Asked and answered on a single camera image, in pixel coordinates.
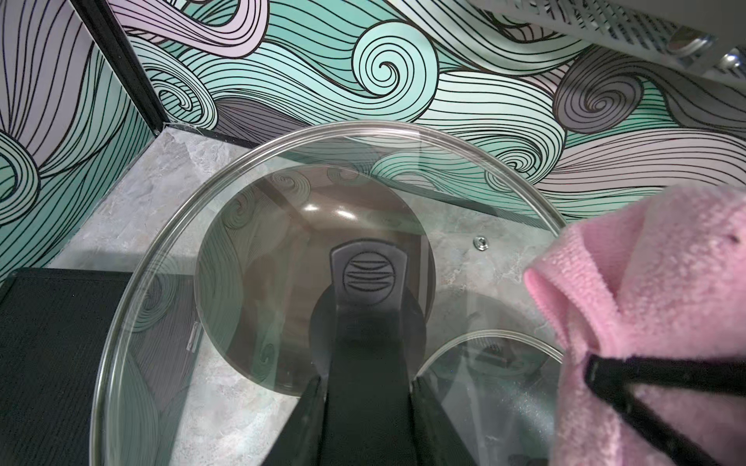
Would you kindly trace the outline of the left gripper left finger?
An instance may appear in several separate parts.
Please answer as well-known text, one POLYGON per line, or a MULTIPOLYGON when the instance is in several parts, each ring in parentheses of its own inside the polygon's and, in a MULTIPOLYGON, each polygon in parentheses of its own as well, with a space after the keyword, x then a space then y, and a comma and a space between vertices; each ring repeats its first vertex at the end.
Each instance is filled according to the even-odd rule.
POLYGON ((307 384, 263 465, 319 465, 326 412, 326 386, 321 377, 307 384))

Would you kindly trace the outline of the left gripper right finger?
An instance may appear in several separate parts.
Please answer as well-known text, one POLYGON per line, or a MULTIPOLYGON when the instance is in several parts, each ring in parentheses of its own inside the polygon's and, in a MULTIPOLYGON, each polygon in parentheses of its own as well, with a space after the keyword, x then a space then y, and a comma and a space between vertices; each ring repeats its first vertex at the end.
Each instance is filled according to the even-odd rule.
POLYGON ((418 464, 474 466, 474 458, 429 384, 415 379, 410 398, 418 464))

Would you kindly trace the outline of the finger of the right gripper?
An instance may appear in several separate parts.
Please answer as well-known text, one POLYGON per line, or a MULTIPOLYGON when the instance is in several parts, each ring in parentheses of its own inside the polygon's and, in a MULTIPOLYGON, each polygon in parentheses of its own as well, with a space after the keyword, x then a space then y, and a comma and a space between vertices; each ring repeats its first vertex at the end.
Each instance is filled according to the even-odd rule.
POLYGON ((633 394, 635 384, 745 396, 743 360, 680 360, 650 357, 588 360, 584 382, 651 447, 676 465, 717 465, 701 446, 674 429, 633 394))

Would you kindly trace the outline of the pink fluffy cloth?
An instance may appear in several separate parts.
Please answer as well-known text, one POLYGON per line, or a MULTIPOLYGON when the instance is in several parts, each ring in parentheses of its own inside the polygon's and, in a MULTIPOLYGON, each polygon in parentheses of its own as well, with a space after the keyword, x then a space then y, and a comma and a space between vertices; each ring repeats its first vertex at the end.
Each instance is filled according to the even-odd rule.
POLYGON ((584 376, 593 356, 742 361, 745 192, 673 186, 567 227, 524 274, 563 348, 553 465, 666 465, 584 376))

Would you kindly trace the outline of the small glass pot lid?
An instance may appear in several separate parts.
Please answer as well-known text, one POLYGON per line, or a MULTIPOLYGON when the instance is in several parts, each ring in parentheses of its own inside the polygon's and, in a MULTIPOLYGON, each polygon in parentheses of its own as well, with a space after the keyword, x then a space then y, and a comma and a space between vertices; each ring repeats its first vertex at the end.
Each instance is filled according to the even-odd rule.
POLYGON ((562 356, 522 273, 564 226, 505 161, 411 124, 250 151, 136 268, 91 464, 546 464, 562 356))

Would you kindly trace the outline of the large glass pot lid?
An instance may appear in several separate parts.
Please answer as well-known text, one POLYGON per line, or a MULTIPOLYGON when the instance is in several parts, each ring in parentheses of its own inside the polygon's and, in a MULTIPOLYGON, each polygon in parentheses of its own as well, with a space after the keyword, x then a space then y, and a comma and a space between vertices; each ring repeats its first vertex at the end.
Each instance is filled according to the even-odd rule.
POLYGON ((477 465, 547 465, 563 354, 528 334, 479 330, 447 342, 421 367, 477 465))

